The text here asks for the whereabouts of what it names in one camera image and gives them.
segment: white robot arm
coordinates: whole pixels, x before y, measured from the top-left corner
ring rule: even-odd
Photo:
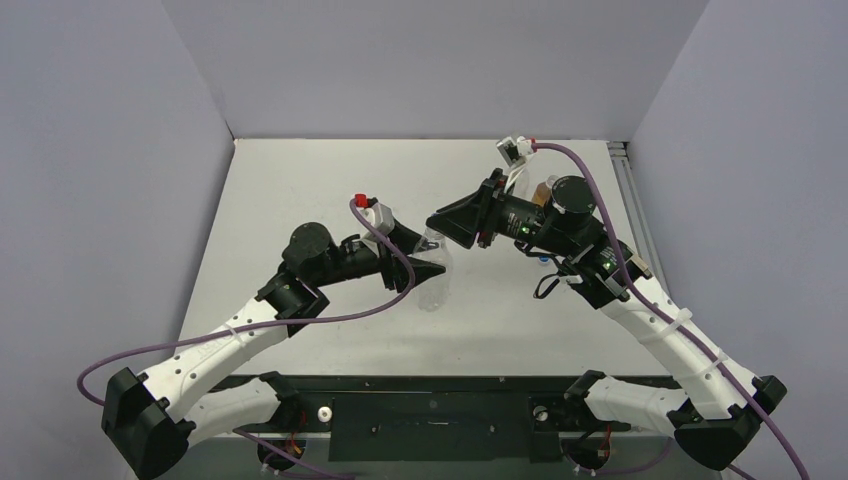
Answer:
[[[526,164],[528,152],[537,146],[523,137],[498,143],[509,165]],[[699,463],[723,470],[762,422],[756,406],[745,396],[771,413],[786,388],[777,378],[760,378],[728,358],[695,326],[692,313],[674,304],[638,255],[621,242],[616,252],[614,235],[593,216],[599,194],[587,179],[585,165],[561,146],[545,146],[570,154],[585,176],[558,179],[550,198],[537,205],[510,195],[509,175],[496,169],[475,193],[428,218],[427,226],[465,248],[475,243],[486,248],[502,235],[513,239],[527,256],[552,257],[557,273],[548,277],[557,279],[544,292],[537,287],[534,296],[547,297],[564,279],[593,308],[627,329],[680,385],[673,390],[652,388],[589,371],[566,397],[585,406],[598,421],[628,423],[673,436]],[[603,208],[601,215],[608,217]],[[720,369],[726,369],[741,389]]]
[[[370,224],[365,235],[350,236],[336,245],[323,225],[301,225],[292,233],[277,273],[254,298],[205,335],[204,343],[137,375],[125,368],[110,378],[101,427],[140,480],[161,475],[206,438],[266,423],[281,414],[280,389],[270,384],[273,376],[209,392],[254,355],[314,321],[329,304],[319,287],[380,274],[387,289],[401,292],[409,284],[407,268],[414,273],[415,285],[445,272],[435,263],[401,261],[386,246],[376,244],[375,231],[388,237],[392,248],[405,257],[422,244],[423,237],[396,221],[376,199],[357,196],[355,202]],[[253,328],[274,319],[281,322]]]
[[[510,165],[522,166],[532,155],[529,142],[508,138],[498,149]],[[427,226],[465,248],[475,243],[486,248],[503,235],[527,256],[554,258],[557,279],[543,293],[537,288],[536,297],[545,298],[560,278],[566,280],[592,307],[627,329],[680,386],[654,388],[588,371],[564,392],[566,400],[599,424],[621,422],[660,432],[674,437],[702,465],[726,468],[762,422],[746,397],[771,413],[786,394],[784,385],[728,358],[694,325],[691,312],[674,304],[635,253],[624,244],[613,248],[604,225],[592,215],[596,200],[584,177],[557,180],[544,205],[511,196],[510,180],[496,169],[477,192],[429,217]],[[406,287],[409,274],[400,259],[375,243],[374,235],[387,235],[402,256],[413,253],[421,235],[394,220],[376,199],[358,196],[355,205],[367,218],[363,222],[370,223],[365,236],[336,245],[322,225],[302,225],[292,234],[277,274],[205,343],[138,375],[124,369],[110,379],[101,426],[139,479],[161,475],[206,438],[280,414],[283,398],[270,376],[208,393],[252,356],[303,327],[280,323],[254,329],[251,324],[314,319],[329,303],[318,287],[332,283],[380,273],[386,288]],[[441,265],[407,260],[416,283],[445,272]],[[637,299],[634,288],[644,297]]]

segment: plastic bottle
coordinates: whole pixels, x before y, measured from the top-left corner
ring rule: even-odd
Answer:
[[[556,175],[551,175],[547,180],[536,185],[536,191],[533,192],[533,198],[530,201],[540,207],[545,206],[545,202],[551,198],[551,188],[553,188],[554,183],[556,183],[558,179],[559,177]]]
[[[415,246],[413,258],[444,266],[447,271],[433,277],[413,290],[418,296],[418,308],[426,312],[435,312],[450,295],[450,277],[453,274],[453,257],[448,252],[448,242],[441,233],[427,228],[423,238]]]

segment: white knob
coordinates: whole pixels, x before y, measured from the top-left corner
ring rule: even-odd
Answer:
[[[333,411],[330,407],[321,407],[318,409],[318,421],[327,423],[333,418]]]

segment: black metal plate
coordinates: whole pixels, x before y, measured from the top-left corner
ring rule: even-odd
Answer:
[[[211,391],[243,385],[258,375],[230,375]],[[534,377],[430,377],[430,376],[321,376],[286,375],[298,392],[565,392],[578,378]],[[625,382],[651,387],[680,388],[668,375],[616,376]]]
[[[333,412],[330,461],[493,460],[527,456],[526,395],[344,395]]]

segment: cable tie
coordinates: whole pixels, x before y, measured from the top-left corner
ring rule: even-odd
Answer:
[[[520,167],[511,170],[506,179],[506,186],[504,186],[504,190],[509,190],[509,187],[513,186],[516,181],[518,181],[518,176],[524,172],[524,169],[527,167],[527,164],[522,164]]]
[[[727,354],[725,354],[725,353],[724,353],[724,352],[723,352],[723,351],[719,348],[719,349],[718,349],[718,354],[716,355],[716,359],[715,359],[715,361],[714,361],[713,363],[711,363],[711,364],[710,364],[707,368],[705,368],[705,369],[703,369],[703,370],[701,370],[700,372],[697,372],[697,373],[690,373],[689,375],[679,375],[679,376],[675,376],[675,377],[674,377],[674,380],[676,380],[676,381],[680,381],[680,380],[689,380],[690,378],[696,378],[696,377],[700,377],[700,376],[702,376],[702,375],[706,375],[706,374],[707,374],[707,373],[709,373],[711,370],[713,370],[714,368],[718,367],[718,364],[719,364],[719,363],[721,363],[721,362],[723,362],[723,361],[725,361],[725,360],[728,360],[729,358],[730,358],[730,357],[728,357],[728,356],[727,356]]]
[[[678,328],[680,328],[681,326],[683,326],[684,323],[690,320],[692,320],[692,311],[688,308],[683,308],[679,312],[677,312],[677,318],[673,322],[669,323],[667,327],[660,330],[659,332],[645,335],[644,337],[639,339],[639,343],[641,343],[642,345],[647,345],[649,343],[658,342],[664,339],[665,337],[671,335],[672,333],[676,332]]]
[[[227,330],[230,331],[230,335],[239,342],[239,350],[241,350],[242,355],[244,356],[245,363],[250,361],[250,354],[247,353],[247,344],[244,342],[244,339],[241,338],[241,335],[236,332],[236,329],[230,325],[230,322],[224,322],[224,326],[227,327]]]

